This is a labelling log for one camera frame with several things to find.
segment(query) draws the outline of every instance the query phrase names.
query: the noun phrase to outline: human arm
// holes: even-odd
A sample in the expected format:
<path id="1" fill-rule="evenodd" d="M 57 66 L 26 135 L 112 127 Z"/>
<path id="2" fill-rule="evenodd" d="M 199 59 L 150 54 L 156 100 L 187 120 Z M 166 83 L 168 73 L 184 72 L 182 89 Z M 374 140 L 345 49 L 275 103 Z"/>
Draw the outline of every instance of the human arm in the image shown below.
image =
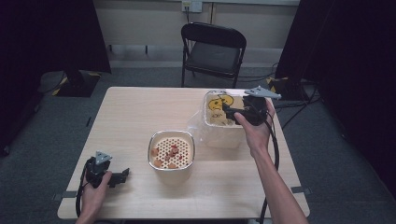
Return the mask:
<path id="1" fill-rule="evenodd" d="M 270 115 L 267 116 L 267 122 L 271 125 L 275 110 L 269 101 L 266 101 L 266 104 Z M 256 162 L 274 223 L 308 223 L 303 210 L 277 172 L 268 153 L 270 130 L 267 125 L 263 123 L 253 126 L 240 113 L 235 113 L 235 118 L 245 130 L 250 155 Z"/>
<path id="2" fill-rule="evenodd" d="M 111 175 L 111 171 L 107 171 L 102 177 L 101 184 L 96 189 L 94 189 L 91 184 L 85 185 L 82 192 L 81 215 L 77 219 L 76 224 L 91 224 L 96 220 L 96 217 L 102 208 L 103 201 L 105 200 L 108 189 L 107 183 L 110 180 Z"/>

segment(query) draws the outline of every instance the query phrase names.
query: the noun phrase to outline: perforated basket bottom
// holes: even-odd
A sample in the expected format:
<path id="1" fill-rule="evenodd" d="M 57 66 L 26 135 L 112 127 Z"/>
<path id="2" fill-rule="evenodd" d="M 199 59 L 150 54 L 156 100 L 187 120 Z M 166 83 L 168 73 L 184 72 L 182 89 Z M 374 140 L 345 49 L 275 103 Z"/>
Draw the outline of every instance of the perforated basket bottom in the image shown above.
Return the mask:
<path id="1" fill-rule="evenodd" d="M 178 148 L 178 153 L 171 155 L 173 148 Z M 151 162 L 158 168 L 180 169 L 191 163 L 191 146 L 183 139 L 173 137 L 161 139 L 150 150 Z"/>

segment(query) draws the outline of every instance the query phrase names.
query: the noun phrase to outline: gray carpet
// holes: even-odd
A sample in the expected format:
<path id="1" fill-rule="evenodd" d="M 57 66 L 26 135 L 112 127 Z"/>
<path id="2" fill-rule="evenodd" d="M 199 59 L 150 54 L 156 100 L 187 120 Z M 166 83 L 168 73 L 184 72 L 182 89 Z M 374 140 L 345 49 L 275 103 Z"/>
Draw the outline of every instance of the gray carpet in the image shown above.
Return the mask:
<path id="1" fill-rule="evenodd" d="M 270 68 L 243 68 L 237 88 L 265 86 L 264 81 L 244 81 L 270 72 Z M 57 218 L 60 203 L 52 196 L 66 189 L 106 90 L 180 86 L 180 68 L 114 68 L 112 73 L 100 78 L 91 98 L 45 95 L 10 146 L 10 155 L 0 158 L 0 223 L 73 223 Z M 44 75 L 40 90 L 56 85 L 61 75 Z M 187 84 L 228 88 L 231 81 L 189 76 Z M 278 110 L 281 124 L 299 108 Z M 310 223 L 396 222 L 396 203 L 359 151 L 342 138 L 321 101 L 295 117 L 284 134 L 302 185 L 311 190 L 306 195 Z"/>

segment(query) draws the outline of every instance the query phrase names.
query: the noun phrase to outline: black chair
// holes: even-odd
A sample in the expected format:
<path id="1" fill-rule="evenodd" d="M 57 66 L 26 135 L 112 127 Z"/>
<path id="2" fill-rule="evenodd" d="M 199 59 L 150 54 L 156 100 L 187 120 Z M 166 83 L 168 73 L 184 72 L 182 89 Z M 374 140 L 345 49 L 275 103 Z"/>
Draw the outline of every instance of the black chair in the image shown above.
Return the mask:
<path id="1" fill-rule="evenodd" d="M 239 75 L 247 41 L 232 28 L 191 22 L 181 29 L 183 67 L 181 87 L 186 70 L 215 77 L 233 78 L 233 88 Z"/>

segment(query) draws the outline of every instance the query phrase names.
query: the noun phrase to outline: light wood tabletop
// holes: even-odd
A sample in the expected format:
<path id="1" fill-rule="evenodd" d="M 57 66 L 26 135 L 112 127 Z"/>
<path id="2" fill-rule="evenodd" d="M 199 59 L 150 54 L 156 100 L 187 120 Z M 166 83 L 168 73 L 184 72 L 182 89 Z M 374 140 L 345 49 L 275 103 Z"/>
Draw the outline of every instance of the light wood tabletop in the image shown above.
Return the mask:
<path id="1" fill-rule="evenodd" d="M 158 131 L 187 131 L 189 119 L 201 108 L 208 89 L 112 87 L 92 125 L 67 187 L 78 189 L 87 159 L 97 150 L 113 157 L 109 170 L 131 169 L 127 180 L 107 191 L 98 218 L 190 219 L 258 218 L 265 194 L 245 139 L 238 148 L 206 147 L 196 142 L 190 178 L 179 186 L 165 186 L 148 163 L 149 140 Z M 243 90 L 227 90 L 242 94 Z M 279 173 L 288 187 L 300 187 L 288 145 L 274 117 L 279 144 Z M 270 141 L 269 151 L 273 156 Z M 294 193 L 306 216 L 303 193 Z M 76 198 L 64 198 L 62 219 L 76 219 Z"/>

